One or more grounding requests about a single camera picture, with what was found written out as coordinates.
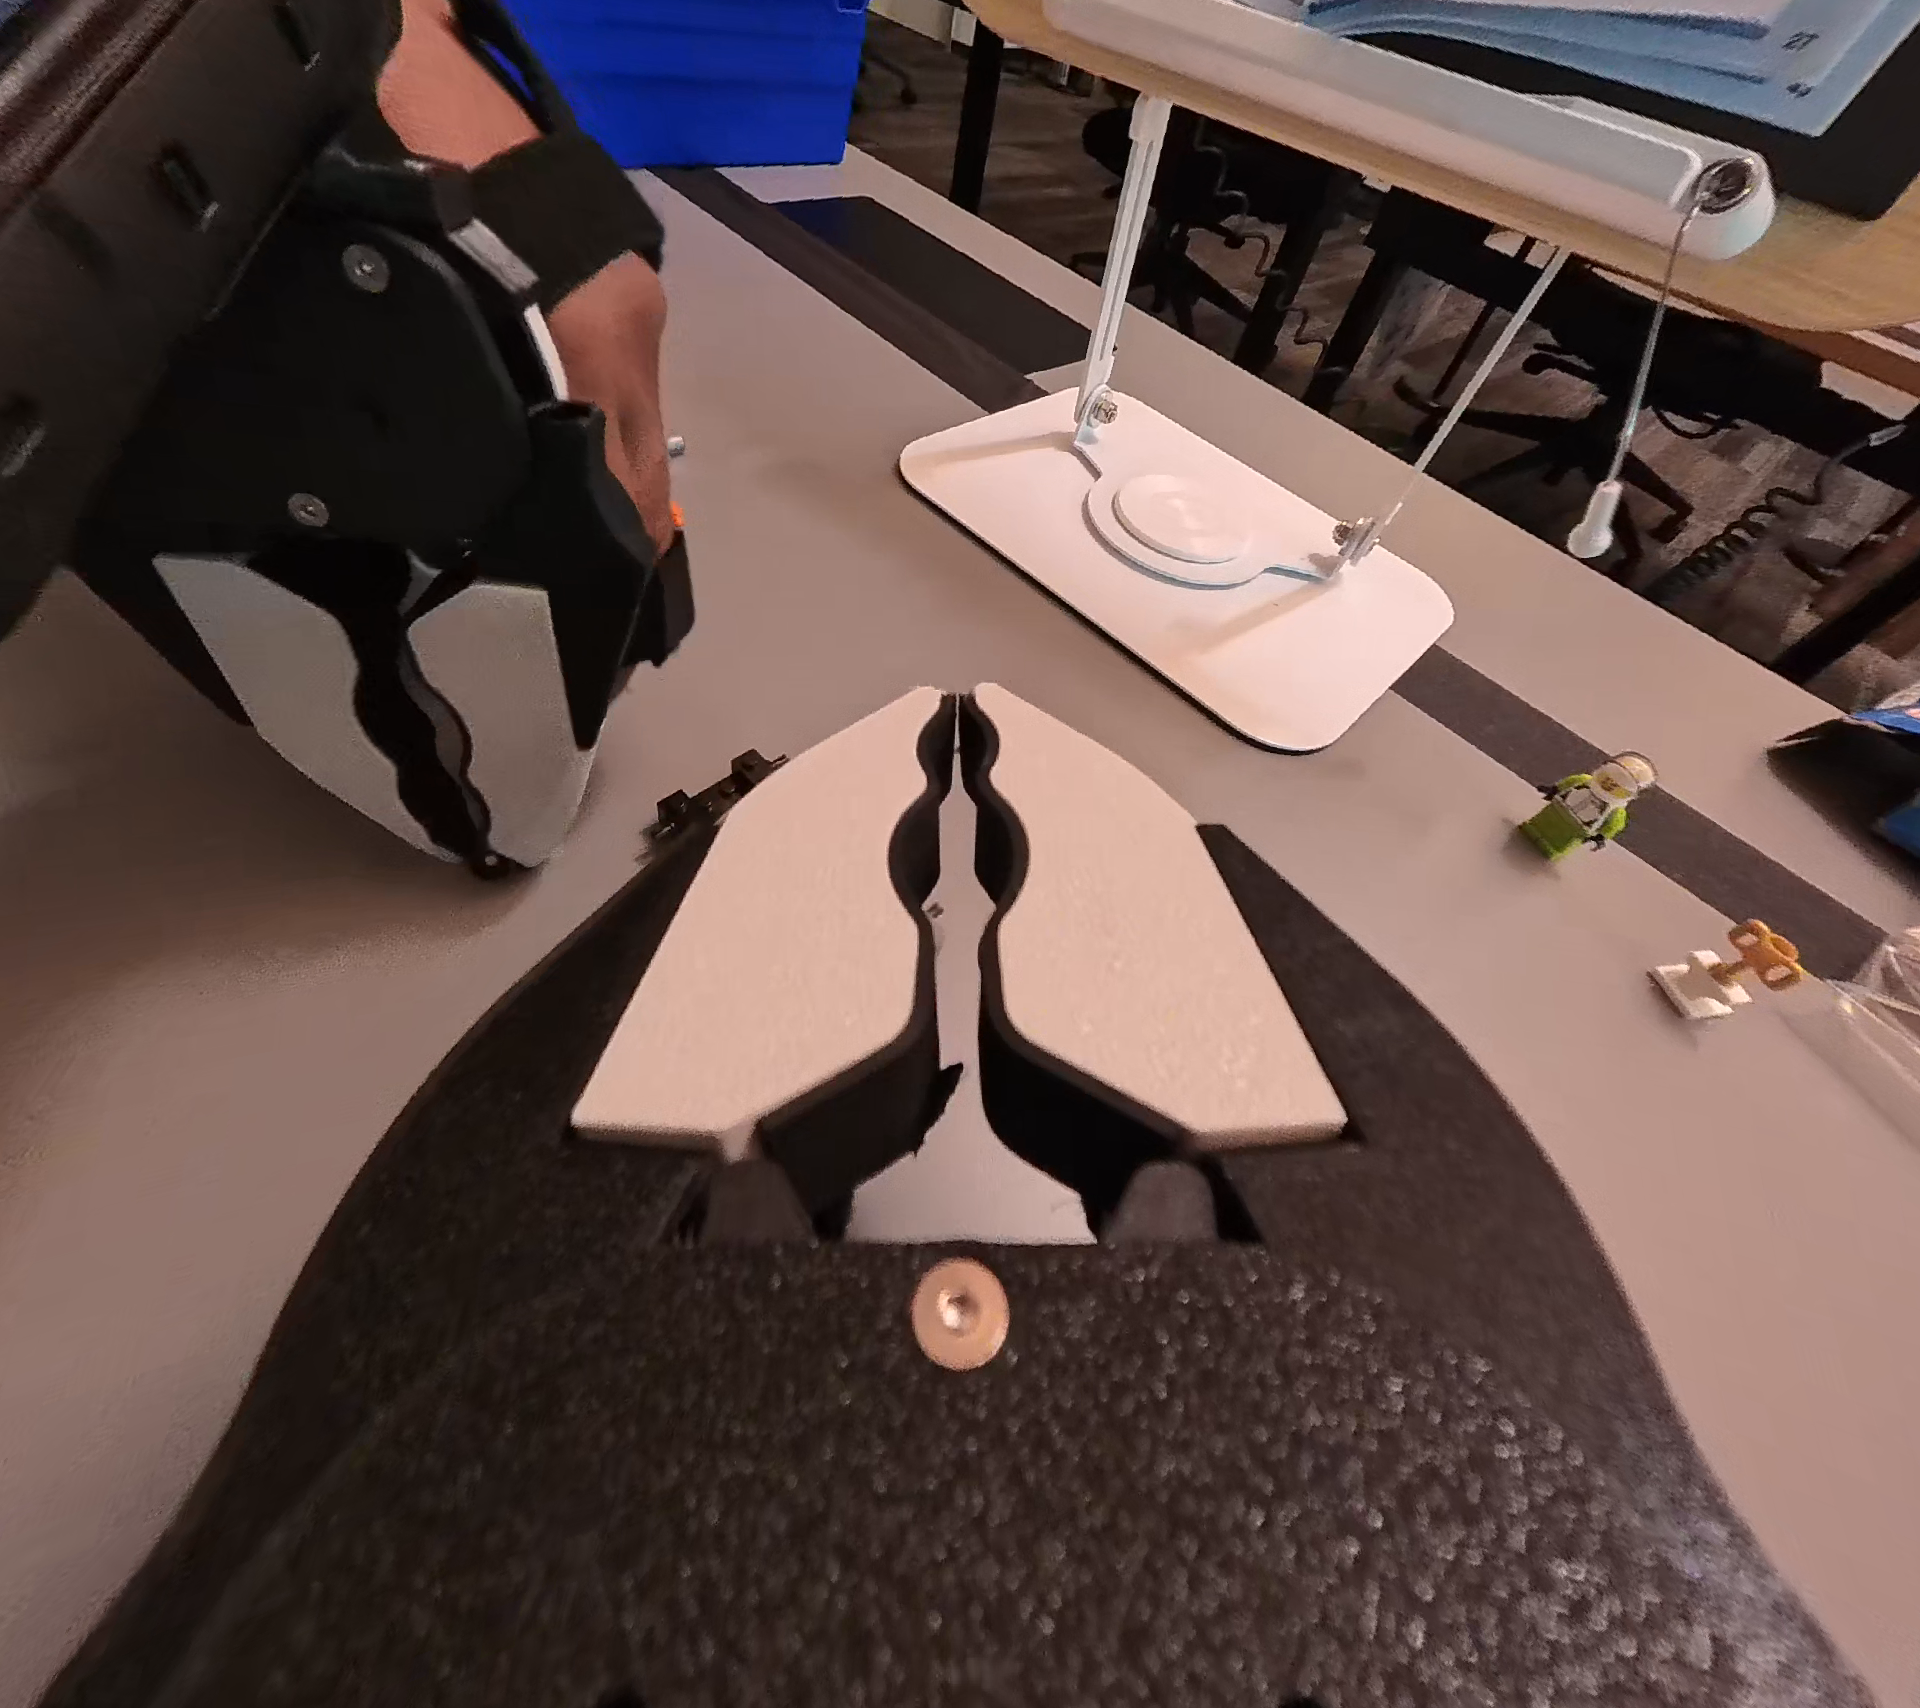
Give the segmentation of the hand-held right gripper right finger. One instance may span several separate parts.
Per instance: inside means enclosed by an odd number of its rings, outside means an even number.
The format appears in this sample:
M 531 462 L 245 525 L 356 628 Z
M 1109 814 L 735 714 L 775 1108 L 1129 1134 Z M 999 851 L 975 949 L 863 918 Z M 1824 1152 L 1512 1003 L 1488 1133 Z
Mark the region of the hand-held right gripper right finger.
M 1347 1113 L 1201 837 L 1152 776 L 1009 688 L 961 704 L 980 1098 L 1033 1167 L 1338 1138 Z

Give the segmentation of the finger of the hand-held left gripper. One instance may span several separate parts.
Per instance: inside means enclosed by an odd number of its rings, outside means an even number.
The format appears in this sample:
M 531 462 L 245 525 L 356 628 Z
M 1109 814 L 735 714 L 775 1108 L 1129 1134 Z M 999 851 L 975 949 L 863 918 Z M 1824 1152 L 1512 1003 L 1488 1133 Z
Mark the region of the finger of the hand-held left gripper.
M 413 840 L 476 879 L 533 872 L 582 809 L 548 594 L 407 564 L 395 633 L 395 797 Z
M 407 846 L 482 864 L 468 732 L 413 652 L 404 553 L 158 555 L 154 566 L 266 746 Z

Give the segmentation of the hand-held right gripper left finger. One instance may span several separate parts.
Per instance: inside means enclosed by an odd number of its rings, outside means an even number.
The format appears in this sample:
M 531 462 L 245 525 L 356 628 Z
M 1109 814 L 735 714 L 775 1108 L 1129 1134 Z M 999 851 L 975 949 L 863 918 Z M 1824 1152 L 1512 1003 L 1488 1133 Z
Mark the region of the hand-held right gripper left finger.
M 934 1015 L 953 698 L 915 686 L 724 814 L 570 1113 L 598 1143 L 773 1152 Z

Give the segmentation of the black lego chassis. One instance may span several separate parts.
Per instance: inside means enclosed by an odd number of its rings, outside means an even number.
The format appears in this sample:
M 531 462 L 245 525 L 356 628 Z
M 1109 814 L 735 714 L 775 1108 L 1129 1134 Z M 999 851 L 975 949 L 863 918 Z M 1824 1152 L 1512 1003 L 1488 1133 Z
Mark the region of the black lego chassis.
M 785 754 L 765 757 L 759 751 L 744 751 L 731 757 L 727 768 L 707 785 L 663 794 L 640 834 L 642 855 L 651 859 L 690 837 L 715 831 L 731 809 L 779 773 L 788 761 Z

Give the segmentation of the lime green lego minifigure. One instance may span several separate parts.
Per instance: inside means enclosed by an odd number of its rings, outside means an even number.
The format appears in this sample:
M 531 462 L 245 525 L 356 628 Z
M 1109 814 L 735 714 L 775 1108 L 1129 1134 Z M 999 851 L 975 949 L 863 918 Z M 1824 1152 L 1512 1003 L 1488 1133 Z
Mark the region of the lime green lego minifigure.
M 1613 754 L 1591 770 L 1548 785 L 1540 806 L 1515 826 L 1515 834 L 1548 863 L 1581 849 L 1605 849 L 1624 832 L 1631 805 L 1657 785 L 1657 766 L 1647 757 Z

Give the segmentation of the small white lego piece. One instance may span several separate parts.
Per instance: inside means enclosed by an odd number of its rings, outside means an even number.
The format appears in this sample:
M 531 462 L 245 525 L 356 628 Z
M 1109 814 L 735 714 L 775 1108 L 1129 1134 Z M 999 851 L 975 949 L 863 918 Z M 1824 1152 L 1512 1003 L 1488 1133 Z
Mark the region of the small white lego piece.
M 1647 985 L 1688 1024 L 1721 1023 L 1747 1009 L 1753 999 L 1746 978 L 1744 962 L 1709 951 L 1693 951 L 1645 973 Z

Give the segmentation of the blue lego box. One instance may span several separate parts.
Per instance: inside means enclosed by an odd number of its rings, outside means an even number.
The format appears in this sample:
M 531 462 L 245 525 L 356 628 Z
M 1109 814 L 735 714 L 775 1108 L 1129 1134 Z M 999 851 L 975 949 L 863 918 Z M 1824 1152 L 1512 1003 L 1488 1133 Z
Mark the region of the blue lego box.
M 1918 863 L 1918 685 L 1774 742 L 1765 762 L 1828 826 Z

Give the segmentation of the white book stand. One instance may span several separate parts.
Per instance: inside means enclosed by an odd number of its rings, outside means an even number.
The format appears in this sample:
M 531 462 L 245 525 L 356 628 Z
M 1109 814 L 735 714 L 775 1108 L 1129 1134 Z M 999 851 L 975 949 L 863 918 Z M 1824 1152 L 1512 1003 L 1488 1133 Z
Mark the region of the white book stand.
M 1482 216 L 1564 260 L 1767 335 L 1856 333 L 1915 303 L 1915 32 L 1819 137 L 1428 37 L 1341 39 L 1234 0 L 969 0 L 1133 88 L 1099 309 L 1073 392 L 924 436 L 905 486 L 1252 745 L 1343 736 L 1454 608 L 1386 532 L 1333 520 L 1116 383 L 1175 106 Z M 1567 539 L 1604 556 L 1621 478 Z

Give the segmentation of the clear plastic bag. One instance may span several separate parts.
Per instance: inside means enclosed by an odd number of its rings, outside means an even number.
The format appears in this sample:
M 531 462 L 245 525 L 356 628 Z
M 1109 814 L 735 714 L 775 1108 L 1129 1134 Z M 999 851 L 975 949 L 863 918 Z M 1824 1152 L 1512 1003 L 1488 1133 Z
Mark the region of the clear plastic bag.
M 1918 928 L 1890 934 L 1856 976 L 1830 990 L 1824 1058 L 1918 1149 Z

